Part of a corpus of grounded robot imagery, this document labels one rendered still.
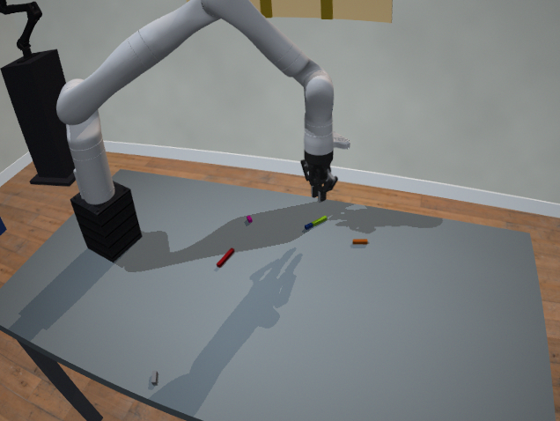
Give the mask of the lime green rod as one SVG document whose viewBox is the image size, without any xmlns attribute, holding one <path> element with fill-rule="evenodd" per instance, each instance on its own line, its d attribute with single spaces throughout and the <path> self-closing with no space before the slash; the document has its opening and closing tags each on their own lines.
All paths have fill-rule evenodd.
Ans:
<svg viewBox="0 0 560 421">
<path fill-rule="evenodd" d="M 318 219 L 314 220 L 314 221 L 312 222 L 312 224 L 313 224 L 313 226 L 316 226 L 316 225 L 318 225 L 318 224 L 320 224 L 320 223 L 326 221 L 327 219 L 328 219 L 328 217 L 323 216 L 323 217 L 321 217 L 321 218 L 318 218 Z"/>
</svg>

